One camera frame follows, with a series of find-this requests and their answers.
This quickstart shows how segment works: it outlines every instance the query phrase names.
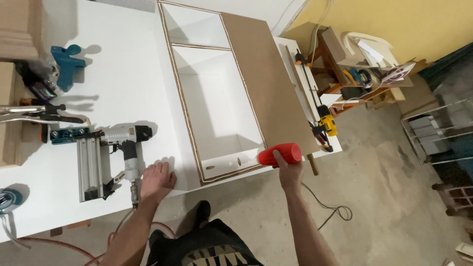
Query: white wall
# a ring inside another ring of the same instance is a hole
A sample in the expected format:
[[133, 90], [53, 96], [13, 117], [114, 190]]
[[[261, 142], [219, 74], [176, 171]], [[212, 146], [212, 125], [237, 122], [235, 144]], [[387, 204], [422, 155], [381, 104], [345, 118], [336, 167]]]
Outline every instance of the white wall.
[[[266, 20], [273, 36], [284, 28], [308, 0], [168, 0], [184, 5]], [[97, 2], [154, 12], [154, 0], [97, 0]]]

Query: hardboard back panel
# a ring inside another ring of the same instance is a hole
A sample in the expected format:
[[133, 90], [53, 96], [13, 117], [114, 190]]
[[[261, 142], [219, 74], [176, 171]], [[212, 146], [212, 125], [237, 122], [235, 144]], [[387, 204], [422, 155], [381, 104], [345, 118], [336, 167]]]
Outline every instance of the hardboard back panel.
[[320, 150], [266, 21], [221, 13], [267, 147], [294, 142]]

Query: black cable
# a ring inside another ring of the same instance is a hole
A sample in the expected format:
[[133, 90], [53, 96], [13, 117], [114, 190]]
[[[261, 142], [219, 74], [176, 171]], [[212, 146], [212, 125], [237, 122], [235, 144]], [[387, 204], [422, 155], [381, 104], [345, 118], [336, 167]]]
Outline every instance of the black cable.
[[[307, 188], [307, 190], [312, 194], [312, 196], [314, 196], [315, 200], [319, 203], [319, 205], [324, 208], [324, 209], [330, 209], [330, 210], [333, 210], [332, 214], [327, 218], [327, 220], [324, 221], [324, 223], [319, 227], [317, 228], [317, 230], [320, 230], [327, 222], [328, 220], [330, 220], [330, 218], [335, 214], [337, 213], [340, 218], [342, 218], [344, 221], [350, 221], [352, 218], [353, 218], [353, 213], [351, 212], [350, 208], [347, 207], [347, 206], [338, 206], [338, 207], [329, 207], [325, 204], [323, 204], [322, 202], [320, 202], [320, 200], [317, 198], [317, 196], [314, 194], [314, 192], [312, 192], [312, 190], [304, 183], [301, 182], [301, 185], [305, 188]], [[342, 213], [340, 212], [340, 209], [344, 209], [347, 213], [347, 216], [344, 217], [342, 215]]]

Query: white cabinet box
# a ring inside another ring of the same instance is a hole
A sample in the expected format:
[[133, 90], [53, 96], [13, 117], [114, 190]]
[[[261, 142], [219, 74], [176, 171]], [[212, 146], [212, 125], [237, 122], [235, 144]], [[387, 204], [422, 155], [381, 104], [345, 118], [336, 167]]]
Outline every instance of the white cabinet box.
[[155, 37], [189, 189], [262, 166], [295, 142], [319, 150], [265, 21], [156, 4]]

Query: black shoe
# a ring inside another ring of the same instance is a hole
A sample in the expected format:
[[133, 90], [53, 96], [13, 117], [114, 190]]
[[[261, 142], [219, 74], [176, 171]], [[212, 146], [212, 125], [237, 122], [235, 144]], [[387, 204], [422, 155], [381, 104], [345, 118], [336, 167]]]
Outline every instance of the black shoe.
[[210, 218], [210, 203], [206, 200], [201, 200], [199, 202], [199, 207], [197, 207], [197, 213], [195, 214], [195, 223], [194, 230], [199, 229], [200, 225], [204, 221], [209, 221]]

